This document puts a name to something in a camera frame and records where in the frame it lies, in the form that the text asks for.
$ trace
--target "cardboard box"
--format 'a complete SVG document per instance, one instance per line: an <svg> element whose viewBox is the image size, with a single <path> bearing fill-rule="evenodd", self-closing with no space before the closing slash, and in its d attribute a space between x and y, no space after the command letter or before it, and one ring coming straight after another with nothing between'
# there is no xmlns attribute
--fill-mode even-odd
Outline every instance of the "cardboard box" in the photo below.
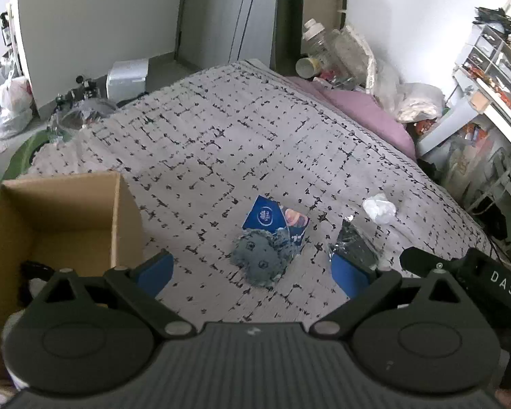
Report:
<svg viewBox="0 0 511 409"><path fill-rule="evenodd" d="M117 172L6 181L0 186L0 333L20 310L26 260L79 276L143 262L142 220ZM0 380L8 375L0 352Z"/></svg>

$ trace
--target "tissue packet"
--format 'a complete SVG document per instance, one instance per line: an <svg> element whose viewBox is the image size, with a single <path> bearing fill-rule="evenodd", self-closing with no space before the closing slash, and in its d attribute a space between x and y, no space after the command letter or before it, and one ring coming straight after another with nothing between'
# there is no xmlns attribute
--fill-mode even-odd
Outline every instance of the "tissue packet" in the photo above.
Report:
<svg viewBox="0 0 511 409"><path fill-rule="evenodd" d="M260 195L252 206L243 229L263 229L275 235L277 230L286 228L290 241L296 246L301 246L309 222L310 219L306 215L280 206L278 202Z"/></svg>

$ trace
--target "white bedsheet with black pattern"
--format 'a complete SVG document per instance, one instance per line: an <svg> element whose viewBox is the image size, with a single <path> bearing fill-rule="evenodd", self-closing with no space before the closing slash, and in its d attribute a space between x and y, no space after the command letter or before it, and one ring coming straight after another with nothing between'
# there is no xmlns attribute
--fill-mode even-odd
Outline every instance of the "white bedsheet with black pattern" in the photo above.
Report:
<svg viewBox="0 0 511 409"><path fill-rule="evenodd" d="M205 70L126 106L71 142L44 147L31 175L113 169L140 207L145 254L176 258L159 299L205 321L310 324L347 297L326 253L344 216L401 270L404 248L450 258L485 234L409 158L256 61ZM377 226L361 206L385 192L397 220ZM312 220L303 252L273 287L257 288L229 262L258 195Z"/></svg>

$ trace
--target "screw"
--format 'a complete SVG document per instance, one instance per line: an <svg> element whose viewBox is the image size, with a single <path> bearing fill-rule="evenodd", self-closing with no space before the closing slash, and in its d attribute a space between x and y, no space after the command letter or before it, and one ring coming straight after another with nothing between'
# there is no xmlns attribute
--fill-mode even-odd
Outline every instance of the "screw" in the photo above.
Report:
<svg viewBox="0 0 511 409"><path fill-rule="evenodd" d="M318 335L336 335L341 330L335 321L319 321L313 328Z"/></svg>
<svg viewBox="0 0 511 409"><path fill-rule="evenodd" d="M165 326L165 332L172 336L184 336L191 332L191 325L186 321L173 321Z"/></svg>

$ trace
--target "pink blanket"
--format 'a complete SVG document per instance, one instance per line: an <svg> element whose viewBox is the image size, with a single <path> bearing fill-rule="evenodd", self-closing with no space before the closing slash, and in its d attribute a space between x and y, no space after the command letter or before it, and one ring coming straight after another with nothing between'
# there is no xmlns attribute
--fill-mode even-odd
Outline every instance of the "pink blanket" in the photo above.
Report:
<svg viewBox="0 0 511 409"><path fill-rule="evenodd" d="M319 100L331 103L348 117L377 134L388 144L416 161L415 144L401 123L386 113L371 95L351 90L326 89L322 84L289 77L297 86Z"/></svg>

